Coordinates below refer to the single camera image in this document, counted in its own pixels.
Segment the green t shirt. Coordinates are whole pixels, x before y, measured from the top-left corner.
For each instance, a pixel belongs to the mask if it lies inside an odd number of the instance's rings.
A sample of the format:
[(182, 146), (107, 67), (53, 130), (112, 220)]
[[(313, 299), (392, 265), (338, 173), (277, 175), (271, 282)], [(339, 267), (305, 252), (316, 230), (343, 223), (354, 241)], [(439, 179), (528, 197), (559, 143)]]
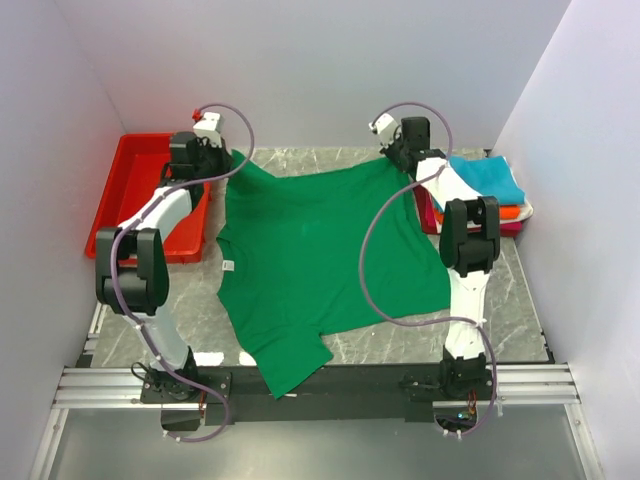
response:
[(325, 336), (449, 307), (448, 273), (389, 160), (291, 177), (235, 161), (218, 297), (273, 396), (331, 359)]

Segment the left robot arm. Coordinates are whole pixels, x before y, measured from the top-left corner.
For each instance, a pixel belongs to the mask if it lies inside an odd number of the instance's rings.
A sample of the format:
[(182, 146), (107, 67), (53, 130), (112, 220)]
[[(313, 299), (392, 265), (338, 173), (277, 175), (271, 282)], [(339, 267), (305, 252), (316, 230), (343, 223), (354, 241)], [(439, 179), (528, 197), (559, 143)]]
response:
[(147, 348), (143, 389), (184, 402), (198, 395), (198, 367), (165, 307), (170, 280), (164, 241), (202, 202), (204, 182), (228, 174), (233, 158), (221, 134), (202, 130), (171, 135), (168, 150), (151, 198), (129, 219), (96, 234), (96, 296), (134, 327)]

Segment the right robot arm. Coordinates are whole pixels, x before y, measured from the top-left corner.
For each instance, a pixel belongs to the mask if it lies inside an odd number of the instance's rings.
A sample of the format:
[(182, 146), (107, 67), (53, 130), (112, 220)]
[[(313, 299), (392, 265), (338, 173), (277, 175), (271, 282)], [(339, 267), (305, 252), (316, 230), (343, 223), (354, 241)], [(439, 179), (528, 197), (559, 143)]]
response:
[(494, 262), (500, 254), (500, 209), (497, 199), (470, 187), (453, 161), (430, 147), (430, 122), (425, 117), (396, 121), (390, 114), (372, 125), (381, 152), (443, 208), (439, 254), (450, 281), (450, 316), (440, 362), (439, 388), (463, 398), (491, 381), (482, 336), (485, 295)]

